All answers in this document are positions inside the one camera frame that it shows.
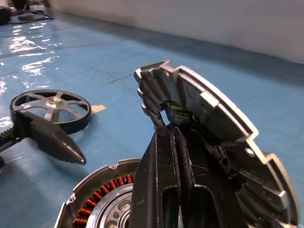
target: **black pulley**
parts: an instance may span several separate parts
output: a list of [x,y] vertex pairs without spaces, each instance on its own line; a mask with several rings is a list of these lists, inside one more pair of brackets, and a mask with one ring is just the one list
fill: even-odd
[[67,134],[84,129],[91,115],[91,105],[84,98],[59,90],[34,90],[16,96],[10,103],[12,120],[16,111],[24,110],[59,125]]

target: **copper winding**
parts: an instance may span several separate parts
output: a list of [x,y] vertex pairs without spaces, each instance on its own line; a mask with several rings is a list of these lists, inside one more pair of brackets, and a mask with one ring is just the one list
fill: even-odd
[[85,206],[83,206],[83,207],[78,211],[79,214],[85,215],[85,216],[90,216],[91,212],[92,212],[92,209],[87,208],[87,207],[85,207]]
[[93,198],[88,198],[85,202],[86,205],[94,208],[98,202],[94,200]]
[[118,183],[118,186],[124,185],[125,184],[124,177],[118,177],[117,178],[117,183]]
[[103,192],[104,194],[108,194],[111,190],[109,188],[109,186],[107,186],[106,184],[103,184],[101,187],[100,187],[100,190],[101,192]]
[[109,181],[109,186],[111,190],[118,188],[118,185],[114,179]]
[[127,184],[134,182],[133,175],[131,175],[131,174],[126,175],[125,179],[126,179]]
[[74,219],[73,224],[75,224],[75,225],[80,225],[80,226],[85,226],[86,223],[87,223],[87,219],[88,219],[88,218],[86,218],[86,217],[77,216],[77,217]]
[[104,197],[104,195],[100,191],[98,191],[98,190],[96,190],[95,192],[93,192],[92,196],[95,199],[97,199],[98,201],[101,200]]

